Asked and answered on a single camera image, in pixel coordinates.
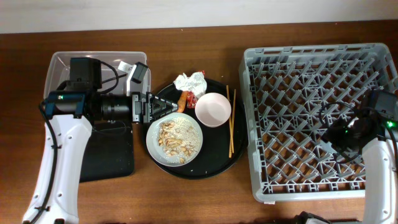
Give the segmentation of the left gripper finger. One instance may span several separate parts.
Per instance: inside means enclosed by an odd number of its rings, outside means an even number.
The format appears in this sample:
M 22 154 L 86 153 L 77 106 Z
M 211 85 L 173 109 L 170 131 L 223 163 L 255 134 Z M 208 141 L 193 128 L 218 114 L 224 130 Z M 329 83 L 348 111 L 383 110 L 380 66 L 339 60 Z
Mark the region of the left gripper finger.
M 167 116 L 168 114 L 177 112 L 178 106 L 166 106 L 164 108 L 161 107 L 153 107 L 151 114 L 150 114 L 150 122 L 153 122 L 155 120 L 158 120 L 164 116 Z
M 178 108 L 177 103 L 170 101 L 170 100 L 166 100 L 166 99 L 161 98 L 152 93 L 149 93 L 149 100 L 150 100 L 150 104 L 154 108 L 166 108 L 166 107 Z

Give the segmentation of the pink plastic bowl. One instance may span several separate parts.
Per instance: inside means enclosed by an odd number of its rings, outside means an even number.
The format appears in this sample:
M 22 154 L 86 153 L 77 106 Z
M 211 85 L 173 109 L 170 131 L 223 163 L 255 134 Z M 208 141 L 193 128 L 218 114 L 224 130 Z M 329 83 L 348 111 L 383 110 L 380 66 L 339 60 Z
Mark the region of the pink plastic bowl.
M 231 104 L 220 93 L 206 93 L 197 101 L 195 115 L 205 126 L 216 128 L 229 120 Z

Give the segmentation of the wooden chopstick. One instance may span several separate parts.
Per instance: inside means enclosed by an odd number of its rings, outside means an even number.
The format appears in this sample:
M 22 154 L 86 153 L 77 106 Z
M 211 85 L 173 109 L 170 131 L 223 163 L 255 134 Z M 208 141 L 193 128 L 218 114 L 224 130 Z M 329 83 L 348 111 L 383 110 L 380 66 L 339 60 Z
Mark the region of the wooden chopstick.
M 229 105 L 231 106 L 230 97 L 229 97 L 229 85 L 226 86 L 226 96 L 227 96 Z M 232 125 L 232 123 L 231 123 L 231 112 L 229 113 L 228 122 L 229 122 L 229 154 L 228 154 L 228 157 L 231 158 L 232 157 L 232 141 L 233 141 L 233 136 L 232 136 L 233 132 L 232 132 L 232 127 L 231 127 L 231 125 Z
M 231 154 L 234 154 L 234 118 L 235 118 L 235 110 L 236 110 L 236 90 L 234 90 L 234 98 L 233 98 L 233 111 L 232 111 L 232 135 L 231 135 Z

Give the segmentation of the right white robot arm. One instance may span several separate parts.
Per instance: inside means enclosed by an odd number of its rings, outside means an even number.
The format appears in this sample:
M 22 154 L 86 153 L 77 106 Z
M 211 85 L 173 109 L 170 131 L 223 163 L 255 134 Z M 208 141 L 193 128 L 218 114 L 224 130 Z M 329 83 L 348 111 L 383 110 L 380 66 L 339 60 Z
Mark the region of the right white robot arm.
M 326 125 L 321 147 L 343 161 L 356 151 L 366 169 L 363 223 L 397 223 L 397 95 L 368 90 L 353 117 Z

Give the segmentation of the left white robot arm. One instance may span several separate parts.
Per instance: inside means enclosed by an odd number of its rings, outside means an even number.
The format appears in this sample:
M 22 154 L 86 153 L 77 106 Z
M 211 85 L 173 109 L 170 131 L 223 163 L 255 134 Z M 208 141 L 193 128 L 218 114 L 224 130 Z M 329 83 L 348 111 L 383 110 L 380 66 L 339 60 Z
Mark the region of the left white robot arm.
M 23 223 L 78 223 L 78 186 L 86 145 L 95 121 L 151 123 L 179 109 L 150 92 L 115 86 L 102 89 L 104 61 L 70 60 L 70 77 L 39 104 L 45 121 L 45 146 L 39 176 Z

